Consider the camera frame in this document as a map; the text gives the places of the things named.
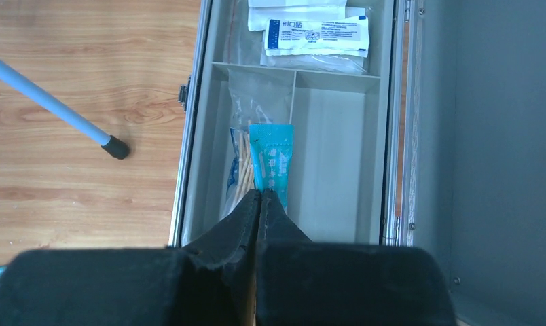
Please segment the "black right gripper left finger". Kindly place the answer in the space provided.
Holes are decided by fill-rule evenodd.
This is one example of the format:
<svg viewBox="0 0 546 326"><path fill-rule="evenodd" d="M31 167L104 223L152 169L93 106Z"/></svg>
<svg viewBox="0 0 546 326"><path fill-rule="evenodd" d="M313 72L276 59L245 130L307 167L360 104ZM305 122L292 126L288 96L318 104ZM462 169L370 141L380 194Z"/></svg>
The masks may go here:
<svg viewBox="0 0 546 326"><path fill-rule="evenodd" d="M36 249L0 277L0 325L246 325L261 194L180 248Z"/></svg>

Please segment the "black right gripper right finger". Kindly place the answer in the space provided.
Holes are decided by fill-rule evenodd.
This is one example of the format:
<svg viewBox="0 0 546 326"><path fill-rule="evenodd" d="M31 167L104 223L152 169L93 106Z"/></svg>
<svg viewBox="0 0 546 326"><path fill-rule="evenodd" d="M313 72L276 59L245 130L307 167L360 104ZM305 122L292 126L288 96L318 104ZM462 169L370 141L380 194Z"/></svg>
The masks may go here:
<svg viewBox="0 0 546 326"><path fill-rule="evenodd" d="M258 325L455 325L433 257L414 247L314 242L261 195Z"/></svg>

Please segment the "grey plastic tray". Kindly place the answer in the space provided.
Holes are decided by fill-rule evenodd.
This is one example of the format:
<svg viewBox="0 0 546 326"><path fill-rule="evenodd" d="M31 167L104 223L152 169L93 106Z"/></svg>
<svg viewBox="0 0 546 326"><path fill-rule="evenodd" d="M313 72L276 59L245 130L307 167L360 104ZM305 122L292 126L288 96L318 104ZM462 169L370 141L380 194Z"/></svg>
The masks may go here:
<svg viewBox="0 0 546 326"><path fill-rule="evenodd" d="M295 129L289 216L316 241L380 241L395 1L351 1L368 11L366 75L260 67L232 56L245 1L203 1L169 243L186 245L222 217L234 148L230 73L261 73L291 88Z"/></svg>

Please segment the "blue white sachet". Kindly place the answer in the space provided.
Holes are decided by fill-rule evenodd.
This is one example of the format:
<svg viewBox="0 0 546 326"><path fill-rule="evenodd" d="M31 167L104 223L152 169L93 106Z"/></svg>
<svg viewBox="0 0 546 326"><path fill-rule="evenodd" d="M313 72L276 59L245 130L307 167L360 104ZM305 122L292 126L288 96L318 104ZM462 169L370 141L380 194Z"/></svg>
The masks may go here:
<svg viewBox="0 0 546 326"><path fill-rule="evenodd" d="M287 209L289 171L293 157L294 126L291 124L251 124L249 143L255 188L277 193Z"/></svg>

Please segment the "cotton swabs bag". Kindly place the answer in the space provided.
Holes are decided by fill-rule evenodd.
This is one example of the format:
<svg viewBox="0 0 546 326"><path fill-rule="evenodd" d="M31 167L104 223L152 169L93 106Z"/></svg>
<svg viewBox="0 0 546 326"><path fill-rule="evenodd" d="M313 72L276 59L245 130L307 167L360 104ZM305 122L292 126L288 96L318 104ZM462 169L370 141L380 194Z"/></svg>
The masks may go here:
<svg viewBox="0 0 546 326"><path fill-rule="evenodd" d="M265 73L230 70L228 90L234 158L221 215L231 213L252 189L275 191L286 208L294 152L294 127L289 123L293 83Z"/></svg>

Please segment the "white pads zip bag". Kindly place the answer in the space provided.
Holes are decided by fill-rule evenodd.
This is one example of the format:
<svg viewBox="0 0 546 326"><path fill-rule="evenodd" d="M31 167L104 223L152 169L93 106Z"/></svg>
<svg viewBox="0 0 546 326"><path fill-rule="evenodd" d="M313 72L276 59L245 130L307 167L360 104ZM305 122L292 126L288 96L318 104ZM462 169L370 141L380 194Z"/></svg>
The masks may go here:
<svg viewBox="0 0 546 326"><path fill-rule="evenodd" d="M223 61L364 75L373 14L349 1L233 1Z"/></svg>

